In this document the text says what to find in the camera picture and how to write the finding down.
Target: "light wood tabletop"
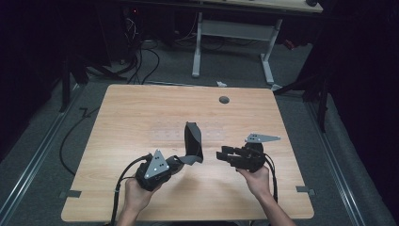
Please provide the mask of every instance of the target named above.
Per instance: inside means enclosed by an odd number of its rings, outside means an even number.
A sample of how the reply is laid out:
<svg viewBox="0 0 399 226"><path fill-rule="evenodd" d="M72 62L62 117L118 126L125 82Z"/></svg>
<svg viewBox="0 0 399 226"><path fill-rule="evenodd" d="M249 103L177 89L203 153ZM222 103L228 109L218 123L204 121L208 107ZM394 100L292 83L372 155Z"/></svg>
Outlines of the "light wood tabletop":
<svg viewBox="0 0 399 226"><path fill-rule="evenodd" d="M322 12L320 4L309 6L305 0L201 0L206 3L231 4L237 6L272 8L300 12Z"/></svg>
<svg viewBox="0 0 399 226"><path fill-rule="evenodd" d="M220 103L221 96L230 101ZM201 130L203 163L184 166L164 183L139 220L265 218L245 179L215 155L222 145L244 146L250 133L281 138L263 144L276 165L279 205L291 218L312 218L308 194L296 191L304 182L271 90L111 85L72 183L71 191L81 194L67 198L62 219L109 221L123 170L156 149L165 158L185 155L187 121L196 122ZM127 175L133 175L138 165ZM123 198L124 183L119 212Z"/></svg>

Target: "wooden table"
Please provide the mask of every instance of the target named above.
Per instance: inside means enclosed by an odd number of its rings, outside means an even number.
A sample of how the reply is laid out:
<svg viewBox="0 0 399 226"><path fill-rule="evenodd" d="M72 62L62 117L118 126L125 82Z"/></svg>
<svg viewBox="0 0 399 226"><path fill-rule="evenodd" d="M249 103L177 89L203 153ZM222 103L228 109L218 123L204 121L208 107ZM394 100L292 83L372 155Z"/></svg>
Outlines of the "wooden table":
<svg viewBox="0 0 399 226"><path fill-rule="evenodd" d="M230 102L220 103L220 96ZM281 137L263 144L276 164L279 204L291 218L313 216L308 194L296 192L304 182L271 90L111 85L71 187L81 191L80 197L66 200L62 219L110 220L122 171L156 149L165 158L184 155L187 121L201 130L204 161L184 166L163 184L139 220L265 218L244 178L215 157L222 145L244 146L250 133ZM119 211L124 185L121 188Z"/></svg>

